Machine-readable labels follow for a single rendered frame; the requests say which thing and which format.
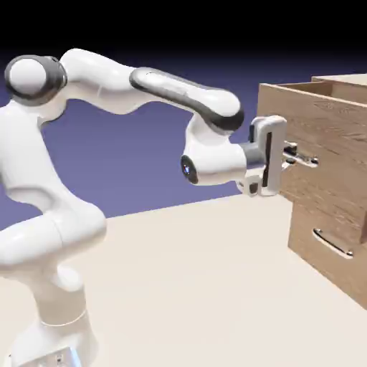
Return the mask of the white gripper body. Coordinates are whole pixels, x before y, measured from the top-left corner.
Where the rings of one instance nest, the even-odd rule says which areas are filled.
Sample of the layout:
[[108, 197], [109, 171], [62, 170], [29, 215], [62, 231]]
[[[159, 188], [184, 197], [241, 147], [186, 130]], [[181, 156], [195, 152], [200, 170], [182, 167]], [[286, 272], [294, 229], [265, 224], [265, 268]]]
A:
[[286, 129], [287, 121], [278, 115], [256, 117], [251, 122], [252, 140], [258, 145], [265, 159], [260, 181], [261, 196], [274, 196], [280, 190]]

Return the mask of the light wood drawer front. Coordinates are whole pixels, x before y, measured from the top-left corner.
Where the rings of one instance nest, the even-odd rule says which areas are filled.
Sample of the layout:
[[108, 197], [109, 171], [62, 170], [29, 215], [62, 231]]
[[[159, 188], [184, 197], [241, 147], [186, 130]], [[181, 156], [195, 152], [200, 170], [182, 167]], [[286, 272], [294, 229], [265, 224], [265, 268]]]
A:
[[[345, 259], [313, 236], [313, 228], [322, 229], [353, 248], [353, 258]], [[300, 204], [292, 207], [288, 248], [315, 278], [327, 282], [367, 311], [367, 244], [354, 242], [348, 235], [336, 233], [331, 218], [318, 216]]]
[[257, 113], [284, 117], [287, 141], [318, 159], [315, 168], [288, 168], [282, 194], [308, 208], [319, 228], [367, 243], [367, 105], [290, 85], [261, 84]]

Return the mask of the light wood cabinet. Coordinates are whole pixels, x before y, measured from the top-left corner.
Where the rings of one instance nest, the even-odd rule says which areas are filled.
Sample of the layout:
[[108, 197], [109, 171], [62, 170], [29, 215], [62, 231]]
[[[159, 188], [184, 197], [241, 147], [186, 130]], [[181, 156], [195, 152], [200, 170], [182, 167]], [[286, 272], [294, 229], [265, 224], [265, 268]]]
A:
[[316, 93], [320, 95], [367, 105], [367, 73], [357, 75], [315, 76], [309, 82], [283, 85], [290, 85], [298, 90], [306, 89], [308, 91], [316, 91]]

